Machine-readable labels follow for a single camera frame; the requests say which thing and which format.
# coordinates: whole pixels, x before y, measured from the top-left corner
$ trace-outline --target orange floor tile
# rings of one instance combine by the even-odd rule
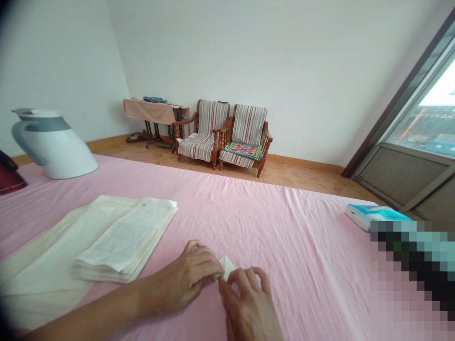
[[[257,169],[249,170],[232,164],[225,164],[224,170],[220,171],[218,168],[212,170],[211,163],[209,162],[195,160],[185,156],[182,156],[182,162],[179,163],[177,161],[177,155],[171,154],[169,149],[154,145],[151,145],[149,149],[146,149],[145,142],[138,142],[135,144],[124,143],[116,147],[102,149],[97,151],[96,154],[334,194],[342,197],[369,200],[379,205],[385,205],[383,201],[356,182],[345,179],[338,174],[290,166],[282,163],[267,161],[261,177],[257,178]]]

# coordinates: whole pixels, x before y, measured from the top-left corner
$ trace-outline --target white wall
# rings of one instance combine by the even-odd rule
[[[11,109],[62,111],[85,141],[127,134],[128,97],[104,0],[15,1],[0,27],[0,149],[24,152],[11,136]]]
[[[455,1],[107,4],[132,96],[267,107],[271,153],[346,166]]]

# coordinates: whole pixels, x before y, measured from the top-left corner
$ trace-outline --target pink bed sheet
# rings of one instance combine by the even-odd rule
[[[97,171],[68,180],[50,180],[34,164],[20,168],[28,187],[0,198],[3,260],[101,194],[175,200],[179,211],[142,277],[177,258],[188,240],[200,239],[235,266],[260,266],[270,274],[285,339],[370,339],[370,236],[343,214],[347,204],[368,202],[99,155],[96,160]],[[117,287],[97,283],[79,306]],[[143,321],[117,338],[225,340],[218,287],[205,288],[184,312]]]

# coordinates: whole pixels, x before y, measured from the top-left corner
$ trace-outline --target kettle handle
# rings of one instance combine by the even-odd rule
[[[32,146],[24,138],[25,128],[28,126],[36,126],[37,124],[38,122],[36,121],[19,121],[13,125],[11,132],[19,147],[21,147],[38,166],[46,166],[46,158],[35,152]]]

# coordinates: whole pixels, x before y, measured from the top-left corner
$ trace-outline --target tissue box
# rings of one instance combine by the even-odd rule
[[[345,214],[367,232],[370,231],[372,221],[413,221],[387,206],[349,204],[346,207]]]

